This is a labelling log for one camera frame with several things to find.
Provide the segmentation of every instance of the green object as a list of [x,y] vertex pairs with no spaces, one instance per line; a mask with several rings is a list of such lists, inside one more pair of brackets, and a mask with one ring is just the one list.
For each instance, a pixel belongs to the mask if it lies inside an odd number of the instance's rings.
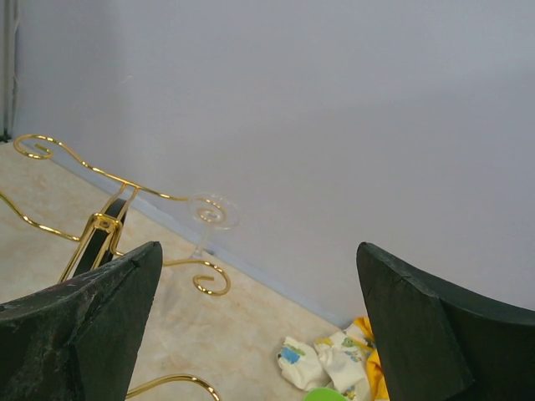
[[315,388],[303,401],[347,401],[347,398],[331,388]]

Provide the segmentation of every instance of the yellow fabric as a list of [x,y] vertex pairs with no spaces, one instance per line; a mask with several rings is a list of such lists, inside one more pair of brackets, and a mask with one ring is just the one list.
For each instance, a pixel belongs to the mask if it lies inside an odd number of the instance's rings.
[[[372,343],[375,342],[374,334],[371,331],[371,324],[367,317],[357,317],[354,320],[355,326],[362,330],[362,333],[367,340]],[[386,389],[385,376],[381,368],[381,361],[379,360],[379,353],[374,349],[368,361],[366,361],[366,374],[368,374],[369,386],[371,387],[372,399],[390,399],[388,390]]]

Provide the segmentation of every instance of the marble countertop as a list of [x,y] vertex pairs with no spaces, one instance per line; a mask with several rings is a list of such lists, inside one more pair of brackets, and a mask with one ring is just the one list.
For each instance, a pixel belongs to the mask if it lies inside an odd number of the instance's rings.
[[[0,145],[0,171],[0,190],[26,214],[74,235],[109,197],[50,160],[20,155],[11,144]],[[76,244],[24,223],[3,202],[0,226],[0,303],[53,285]],[[119,249],[128,251],[147,241],[161,242],[166,260],[187,257],[194,247],[131,209]],[[211,274],[208,267],[164,267],[130,388],[167,374],[189,373],[204,378],[224,401],[301,400],[304,392],[280,375],[276,357],[282,340],[291,335],[311,343],[336,327],[232,266],[211,256],[208,260],[225,269],[231,291],[209,297],[193,287],[192,277],[203,269]],[[172,269],[180,269],[180,275],[171,280]],[[223,288],[218,279],[209,284]],[[177,289],[177,302],[163,318],[163,294],[170,286]],[[133,399],[211,397],[193,383],[168,383]]]

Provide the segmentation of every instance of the gray wall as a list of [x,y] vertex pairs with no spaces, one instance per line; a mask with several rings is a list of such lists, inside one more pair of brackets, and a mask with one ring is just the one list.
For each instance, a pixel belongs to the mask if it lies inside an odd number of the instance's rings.
[[535,307],[532,0],[26,0],[21,24],[19,134],[233,199],[214,247],[314,312],[364,313],[361,241]]

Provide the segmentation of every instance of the crumpled towel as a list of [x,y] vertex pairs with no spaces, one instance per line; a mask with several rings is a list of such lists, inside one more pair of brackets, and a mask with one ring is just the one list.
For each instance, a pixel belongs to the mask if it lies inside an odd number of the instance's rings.
[[367,317],[307,344],[286,338],[278,354],[283,376],[296,387],[332,387],[354,401],[388,401],[385,377]]

